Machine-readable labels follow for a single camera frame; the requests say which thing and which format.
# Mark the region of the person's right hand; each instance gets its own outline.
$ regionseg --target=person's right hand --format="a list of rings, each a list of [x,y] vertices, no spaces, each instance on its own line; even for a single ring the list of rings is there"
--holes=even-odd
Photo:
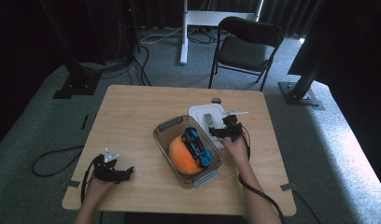
[[[223,138],[219,138],[219,141],[228,149],[236,166],[248,162],[247,145],[243,137],[240,136],[233,142]]]

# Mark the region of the black metal base plate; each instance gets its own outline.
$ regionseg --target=black metal base plate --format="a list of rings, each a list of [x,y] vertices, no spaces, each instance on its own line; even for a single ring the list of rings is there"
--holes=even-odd
[[[296,82],[278,82],[278,85],[283,92],[288,105],[310,105],[315,110],[325,110],[324,105],[321,103],[321,101],[316,99],[316,96],[311,89],[302,99],[297,99],[292,98],[289,95],[289,93],[295,87]]]
[[[72,95],[94,95],[102,73],[92,73],[87,75],[85,82],[81,86],[74,86],[71,75],[65,81],[62,89],[54,93],[53,99],[71,99]]]

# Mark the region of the table top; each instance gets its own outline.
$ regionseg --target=table top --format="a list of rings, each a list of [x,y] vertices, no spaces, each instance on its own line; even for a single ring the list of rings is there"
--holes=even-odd
[[[134,167],[130,181],[121,182],[105,196],[100,210],[185,214],[246,215],[238,172],[225,148],[220,175],[198,189],[183,189],[163,156],[153,131],[162,121],[187,115],[193,105],[211,104],[218,97],[226,111],[237,115],[250,135],[253,167],[264,192],[285,216],[296,212],[275,131],[262,92],[170,87],[110,86],[98,111],[72,180],[82,182],[91,161],[105,148],[120,154],[116,170]],[[68,187],[63,208],[80,208],[80,189]]]

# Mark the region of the small transparent plastic object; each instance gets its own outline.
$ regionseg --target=small transparent plastic object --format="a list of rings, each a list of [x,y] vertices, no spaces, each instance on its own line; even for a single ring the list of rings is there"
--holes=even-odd
[[[210,166],[203,169],[203,171],[199,172],[196,175],[181,174],[176,169],[168,156],[168,149],[171,142],[176,137],[183,134],[185,129],[188,127],[193,127],[197,130],[203,145],[211,153]],[[166,158],[168,164],[176,174],[180,185],[184,189],[200,188],[219,175],[218,168],[221,166],[223,161],[222,155],[219,153],[217,147],[193,117],[183,115],[168,119],[158,125],[158,127],[153,131],[153,137],[161,149],[163,156]]]

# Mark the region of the black chair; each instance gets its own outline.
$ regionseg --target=black chair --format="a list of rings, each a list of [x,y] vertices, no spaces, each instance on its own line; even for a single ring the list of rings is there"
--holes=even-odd
[[[220,44],[222,31],[228,32]],[[281,28],[267,23],[227,17],[219,23],[217,47],[211,68],[208,89],[218,68],[231,69],[257,76],[256,83],[264,75],[260,91],[273,63],[275,53],[284,39]]]

